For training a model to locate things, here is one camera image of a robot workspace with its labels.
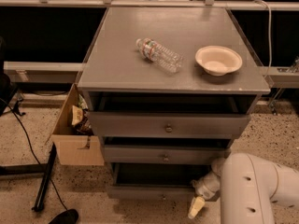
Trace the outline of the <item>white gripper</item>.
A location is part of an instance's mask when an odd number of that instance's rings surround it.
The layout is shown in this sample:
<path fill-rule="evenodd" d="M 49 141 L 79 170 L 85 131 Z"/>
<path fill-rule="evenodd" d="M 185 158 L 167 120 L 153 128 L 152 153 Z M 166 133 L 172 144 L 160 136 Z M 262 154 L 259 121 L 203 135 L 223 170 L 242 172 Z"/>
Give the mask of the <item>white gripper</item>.
<path fill-rule="evenodd" d="M 205 200 L 210 200 L 221 189 L 221 171 L 225 158 L 218 158 L 211 163 L 211 171 L 198 180 L 192 181 L 197 197 L 192 198 L 188 218 L 194 219 L 205 206 Z"/>

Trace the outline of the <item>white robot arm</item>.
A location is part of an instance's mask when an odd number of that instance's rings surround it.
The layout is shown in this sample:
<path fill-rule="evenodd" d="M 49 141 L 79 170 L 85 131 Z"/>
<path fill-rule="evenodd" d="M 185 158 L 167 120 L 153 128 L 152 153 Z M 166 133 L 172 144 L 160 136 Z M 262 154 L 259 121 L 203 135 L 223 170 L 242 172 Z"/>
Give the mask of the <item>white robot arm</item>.
<path fill-rule="evenodd" d="M 214 160 L 192 186 L 190 219 L 215 195 L 221 196 L 221 224 L 275 224 L 274 203 L 299 209 L 299 171 L 247 153 Z"/>

